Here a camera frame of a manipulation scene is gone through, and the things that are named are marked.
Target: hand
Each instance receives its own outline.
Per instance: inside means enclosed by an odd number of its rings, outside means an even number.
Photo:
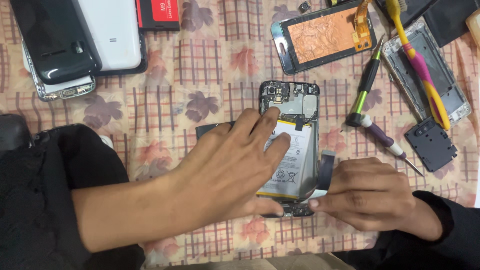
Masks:
[[[173,223],[193,230],[252,214],[283,215],[280,204],[255,195],[290,147],[290,136],[283,133],[264,152],[279,114],[275,107],[263,116],[246,109],[233,127],[224,123],[200,138],[170,174],[175,195],[170,216],[181,219]]]
[[[360,231],[401,230],[429,241],[442,235],[438,217],[412,195],[408,177],[377,158],[340,162],[327,195],[309,206]]]

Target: recycling symbol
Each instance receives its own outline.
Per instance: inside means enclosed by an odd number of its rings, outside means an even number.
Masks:
[[[283,173],[283,170],[282,170],[282,169],[280,169],[280,170],[278,170],[278,171],[276,172],[276,177],[277,177],[278,179],[283,179],[283,178],[285,177],[285,174]]]

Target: purple screwdriver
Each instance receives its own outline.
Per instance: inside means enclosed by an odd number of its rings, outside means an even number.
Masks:
[[[390,151],[395,156],[399,157],[401,160],[405,160],[406,163],[410,165],[418,174],[425,177],[423,173],[415,166],[412,162],[407,159],[407,154],[400,148],[400,146],[390,137],[383,132],[377,125],[375,125],[370,115],[364,114],[360,117],[361,125],[372,134],[388,151]]]

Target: toothbrush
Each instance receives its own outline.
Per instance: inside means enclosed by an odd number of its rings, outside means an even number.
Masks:
[[[405,50],[410,63],[417,71],[420,79],[422,80],[423,86],[425,87],[433,118],[442,126],[443,129],[449,130],[450,121],[448,120],[448,115],[442,99],[438,95],[437,89],[435,89],[435,86],[433,85],[427,63],[425,62],[423,56],[415,51],[408,41],[407,35],[405,35],[405,30],[403,29],[402,22],[400,20],[400,13],[407,10],[407,3],[405,3],[405,0],[386,0],[386,6],[388,14],[390,17],[392,17],[392,20],[395,23],[396,31],[398,32],[398,37],[402,42],[403,49]]]

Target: fingernail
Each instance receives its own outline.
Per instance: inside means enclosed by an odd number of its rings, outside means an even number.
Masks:
[[[318,201],[315,199],[309,200],[308,205],[310,206],[310,208],[316,208],[318,206]]]

